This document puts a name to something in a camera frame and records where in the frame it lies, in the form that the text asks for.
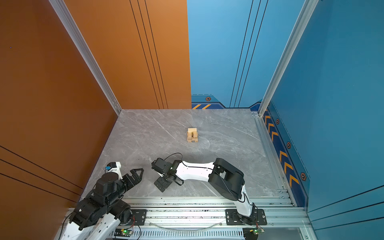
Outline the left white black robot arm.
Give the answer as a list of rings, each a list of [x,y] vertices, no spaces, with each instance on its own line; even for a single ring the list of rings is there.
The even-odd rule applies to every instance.
[[[131,206],[124,194],[138,185],[144,169],[132,169],[121,175],[119,165],[107,166],[94,188],[79,201],[66,218],[68,224],[60,232],[60,240],[105,240],[120,224],[134,224]]]

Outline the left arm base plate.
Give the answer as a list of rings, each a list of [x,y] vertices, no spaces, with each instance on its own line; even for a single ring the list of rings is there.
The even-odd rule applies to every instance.
[[[147,217],[146,209],[130,209],[129,218],[126,222],[120,223],[120,226],[143,226]]]

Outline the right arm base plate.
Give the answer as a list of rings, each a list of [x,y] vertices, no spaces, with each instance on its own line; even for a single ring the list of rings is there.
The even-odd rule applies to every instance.
[[[253,209],[250,217],[240,215],[235,209],[227,209],[225,212],[228,226],[266,226],[268,224],[267,217],[263,209]]]

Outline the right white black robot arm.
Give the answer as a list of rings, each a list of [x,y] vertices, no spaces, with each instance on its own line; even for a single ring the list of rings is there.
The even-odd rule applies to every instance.
[[[248,197],[244,173],[224,159],[217,158],[206,164],[175,160],[173,163],[161,158],[152,162],[152,169],[160,177],[155,186],[164,192],[171,183],[181,186],[187,180],[209,183],[222,197],[232,201],[240,222],[245,225],[257,223],[255,204]]]

